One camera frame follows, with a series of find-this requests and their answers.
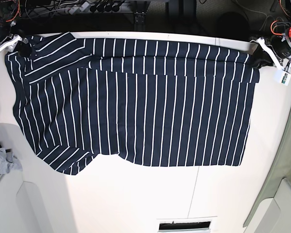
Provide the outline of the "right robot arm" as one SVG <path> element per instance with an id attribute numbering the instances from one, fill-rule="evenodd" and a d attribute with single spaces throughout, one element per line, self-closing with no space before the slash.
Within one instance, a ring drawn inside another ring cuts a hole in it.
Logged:
<path id="1" fill-rule="evenodd" d="M 0 0 L 0 52 L 17 52 L 21 57 L 29 57 L 31 45 L 22 30 L 16 28 L 20 15 L 20 1 Z"/>

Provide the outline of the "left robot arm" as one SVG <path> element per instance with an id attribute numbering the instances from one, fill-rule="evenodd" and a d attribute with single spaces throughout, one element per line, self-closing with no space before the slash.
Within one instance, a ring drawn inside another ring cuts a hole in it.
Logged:
<path id="1" fill-rule="evenodd" d="M 258 45 L 249 59 L 254 68 L 283 65 L 285 59 L 288 63 L 284 70 L 288 71 L 291 67 L 291 0 L 279 0 L 278 4 L 287 20 L 276 19 L 270 25 L 270 36 L 252 40 Z"/>

